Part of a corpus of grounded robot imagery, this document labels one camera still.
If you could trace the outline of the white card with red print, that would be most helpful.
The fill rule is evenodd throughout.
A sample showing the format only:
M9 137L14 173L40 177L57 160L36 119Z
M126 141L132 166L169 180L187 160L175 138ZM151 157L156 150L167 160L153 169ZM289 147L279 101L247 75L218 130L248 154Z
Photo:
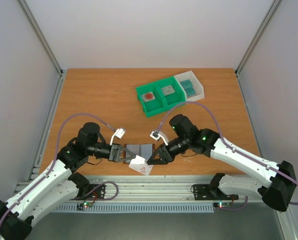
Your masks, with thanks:
M144 176L149 176L153 169L153 165L148 165L147 160L139 155L130 161L128 167Z

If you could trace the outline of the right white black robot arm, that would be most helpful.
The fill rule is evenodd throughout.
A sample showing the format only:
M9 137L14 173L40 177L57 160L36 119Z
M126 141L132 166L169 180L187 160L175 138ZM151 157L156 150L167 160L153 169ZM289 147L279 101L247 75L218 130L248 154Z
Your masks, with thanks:
M214 198L224 195L241 195L262 200L270 208L285 212L296 189L294 167L287 161L277 163L258 157L221 138L220 134L208 129L198 129L187 116L174 116L169 125L177 137L171 141L160 131L152 131L150 137L161 144L147 160L148 165L167 165L177 155L192 150L197 155L220 160L247 174L233 177L217 173L209 183Z

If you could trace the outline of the brown leather card holder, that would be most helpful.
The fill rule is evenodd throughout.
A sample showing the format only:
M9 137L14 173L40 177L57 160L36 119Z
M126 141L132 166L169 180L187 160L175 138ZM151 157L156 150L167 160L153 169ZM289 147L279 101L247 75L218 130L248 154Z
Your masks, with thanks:
M125 144L124 147L136 155L148 160L155 151L155 144Z

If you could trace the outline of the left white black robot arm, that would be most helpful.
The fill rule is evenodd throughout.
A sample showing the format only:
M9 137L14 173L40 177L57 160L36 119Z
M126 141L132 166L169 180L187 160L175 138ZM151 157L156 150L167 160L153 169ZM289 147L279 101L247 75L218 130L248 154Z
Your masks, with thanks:
M123 152L128 153L129 160L136 158L124 146L107 143L98 124L85 123L77 137L56 151L55 159L36 179L8 200L0 200L0 240L26 239L44 216L67 201L102 200L103 194L96 191L101 185L91 187L77 171L89 157L124 162Z

